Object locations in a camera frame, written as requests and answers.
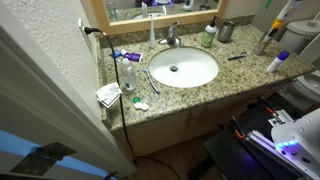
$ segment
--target electrical outlet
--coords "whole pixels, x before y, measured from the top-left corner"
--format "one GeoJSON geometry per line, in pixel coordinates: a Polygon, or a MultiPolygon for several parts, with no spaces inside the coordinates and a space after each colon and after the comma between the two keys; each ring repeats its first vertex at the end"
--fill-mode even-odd
{"type": "Polygon", "coordinates": [[[81,31],[81,34],[82,34],[83,38],[86,40],[86,43],[87,43],[87,45],[88,45],[88,47],[89,47],[89,49],[90,49],[90,51],[92,53],[91,42],[89,40],[88,35],[84,32],[84,27],[85,26],[84,26],[81,18],[79,18],[79,20],[78,20],[78,26],[79,26],[79,30],[81,31]]]}

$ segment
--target blue light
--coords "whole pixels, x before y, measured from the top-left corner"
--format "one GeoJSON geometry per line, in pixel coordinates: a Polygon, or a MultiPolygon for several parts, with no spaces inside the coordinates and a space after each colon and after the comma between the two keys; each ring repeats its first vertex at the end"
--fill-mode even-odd
{"type": "MultiPolygon", "coordinates": [[[[2,130],[0,130],[0,142],[0,151],[16,154],[19,156],[27,156],[30,153],[31,148],[40,146],[34,142],[20,138],[2,130]]],[[[74,169],[76,171],[82,171],[100,177],[106,177],[109,174],[103,169],[100,169],[91,164],[87,164],[69,156],[64,157],[62,161],[58,161],[56,165],[74,169]]]]}

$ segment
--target backsplash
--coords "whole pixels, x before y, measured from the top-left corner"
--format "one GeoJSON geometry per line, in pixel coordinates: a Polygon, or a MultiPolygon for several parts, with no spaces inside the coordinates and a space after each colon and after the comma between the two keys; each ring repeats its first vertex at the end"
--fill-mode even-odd
{"type": "MultiPolygon", "coordinates": [[[[241,25],[247,25],[250,24],[253,20],[254,15],[249,16],[241,16],[236,18],[230,18],[226,19],[227,21],[232,21],[236,24],[236,26],[241,25]]],[[[224,20],[218,20],[217,27],[219,28],[224,20]]],[[[205,27],[210,24],[210,21],[206,22],[200,22],[200,23],[194,23],[194,24],[186,24],[186,25],[180,25],[177,26],[176,35],[186,35],[186,34],[193,34],[193,33],[199,33],[204,31],[205,27]]],[[[155,35],[156,39],[163,39],[167,36],[168,27],[155,29],[155,35]]],[[[138,43],[138,42],[146,42],[149,40],[149,30],[145,31],[138,31],[138,32],[132,32],[132,33],[126,33],[126,34],[119,34],[110,36],[112,40],[112,44],[114,46],[120,46],[124,44],[132,44],[132,43],[138,43]]],[[[108,42],[105,38],[99,39],[100,48],[107,48],[109,47],[108,42]]]]}

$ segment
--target green bottle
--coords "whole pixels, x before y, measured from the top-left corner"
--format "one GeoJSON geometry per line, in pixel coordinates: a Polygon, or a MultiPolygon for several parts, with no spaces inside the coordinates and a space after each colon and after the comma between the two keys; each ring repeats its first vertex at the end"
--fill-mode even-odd
{"type": "Polygon", "coordinates": [[[205,28],[205,31],[203,33],[202,40],[201,40],[201,45],[203,47],[209,48],[212,46],[214,35],[217,32],[215,21],[216,21],[216,17],[214,17],[212,22],[205,28]]]}

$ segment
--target mirror frame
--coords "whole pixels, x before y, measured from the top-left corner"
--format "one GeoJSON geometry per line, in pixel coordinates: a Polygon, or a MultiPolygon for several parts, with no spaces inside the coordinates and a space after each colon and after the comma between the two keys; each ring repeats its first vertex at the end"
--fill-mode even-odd
{"type": "MultiPolygon", "coordinates": [[[[104,0],[89,1],[99,29],[106,32],[108,35],[130,33],[150,29],[149,18],[111,22],[108,17],[104,0]]],[[[228,0],[219,0],[217,9],[156,17],[153,19],[154,28],[157,29],[169,27],[173,22],[178,20],[181,22],[181,24],[192,24],[197,22],[210,21],[212,20],[214,15],[222,18],[227,4],[228,0]]]]}

